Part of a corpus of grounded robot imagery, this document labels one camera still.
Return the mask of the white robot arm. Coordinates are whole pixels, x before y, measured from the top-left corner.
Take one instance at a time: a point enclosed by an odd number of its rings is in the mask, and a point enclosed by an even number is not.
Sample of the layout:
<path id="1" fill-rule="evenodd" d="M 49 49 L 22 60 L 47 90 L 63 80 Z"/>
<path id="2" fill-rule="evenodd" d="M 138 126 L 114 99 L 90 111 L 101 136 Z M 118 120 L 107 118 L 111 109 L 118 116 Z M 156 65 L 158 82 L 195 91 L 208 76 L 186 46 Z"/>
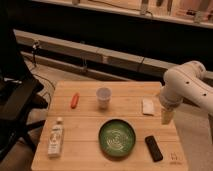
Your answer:
<path id="1" fill-rule="evenodd" d="M 162 124 L 169 124 L 177 108 L 186 98 L 213 117 L 213 87 L 203 82 L 206 69 L 199 61 L 169 68 L 163 76 L 165 85 L 159 93 L 163 106 Z"/>

